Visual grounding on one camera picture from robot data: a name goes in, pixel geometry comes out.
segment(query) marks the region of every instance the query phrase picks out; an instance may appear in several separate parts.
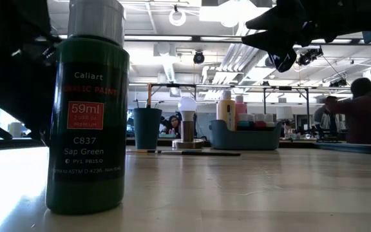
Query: bottle cap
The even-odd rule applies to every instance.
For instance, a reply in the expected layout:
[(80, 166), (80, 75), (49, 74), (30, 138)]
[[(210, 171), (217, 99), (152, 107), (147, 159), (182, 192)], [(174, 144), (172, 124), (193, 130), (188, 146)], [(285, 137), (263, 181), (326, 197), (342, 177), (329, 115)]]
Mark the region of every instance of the bottle cap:
[(244, 97), (243, 97), (243, 95), (237, 95), (237, 96), (236, 96), (236, 102), (243, 103), (243, 102), (244, 102)]
[(70, 0), (68, 37), (93, 35), (124, 46), (126, 12), (116, 0)]
[(224, 90), (222, 92), (222, 100), (231, 100), (231, 91)]

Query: workbench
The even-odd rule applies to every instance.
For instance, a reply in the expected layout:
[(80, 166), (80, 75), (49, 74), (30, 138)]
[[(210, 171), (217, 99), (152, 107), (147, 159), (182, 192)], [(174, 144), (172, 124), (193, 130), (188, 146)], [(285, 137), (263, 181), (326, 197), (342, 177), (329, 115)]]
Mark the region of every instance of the workbench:
[(47, 148), (0, 151), (0, 231), (371, 231), (371, 155), (127, 155), (122, 205), (78, 217), (47, 210), (47, 163)]

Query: pole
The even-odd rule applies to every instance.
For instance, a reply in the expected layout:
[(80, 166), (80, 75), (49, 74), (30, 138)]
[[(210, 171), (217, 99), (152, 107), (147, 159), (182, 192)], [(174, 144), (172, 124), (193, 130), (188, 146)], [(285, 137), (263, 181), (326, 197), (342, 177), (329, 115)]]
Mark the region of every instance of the pole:
[(263, 103), (264, 103), (264, 114), (266, 114), (266, 110), (265, 110), (265, 98), (266, 98), (266, 96), (265, 96), (265, 88), (263, 89)]
[(310, 104), (309, 104), (309, 89), (306, 88), (306, 105), (307, 105), (307, 131), (310, 132), (312, 125), (310, 125)]

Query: red label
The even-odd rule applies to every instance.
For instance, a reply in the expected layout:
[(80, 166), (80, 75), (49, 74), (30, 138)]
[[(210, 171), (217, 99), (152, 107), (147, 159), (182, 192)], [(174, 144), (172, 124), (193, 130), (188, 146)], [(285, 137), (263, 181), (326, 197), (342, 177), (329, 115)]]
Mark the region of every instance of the red label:
[(67, 129), (102, 130), (104, 103), (68, 102)]

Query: blue cup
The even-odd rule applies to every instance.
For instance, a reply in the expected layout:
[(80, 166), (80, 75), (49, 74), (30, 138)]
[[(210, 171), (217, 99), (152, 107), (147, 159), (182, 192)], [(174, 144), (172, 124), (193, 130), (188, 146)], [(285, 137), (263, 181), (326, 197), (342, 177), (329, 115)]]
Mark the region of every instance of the blue cup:
[(154, 108), (135, 108), (133, 110), (136, 149), (157, 149), (161, 114), (162, 110)]

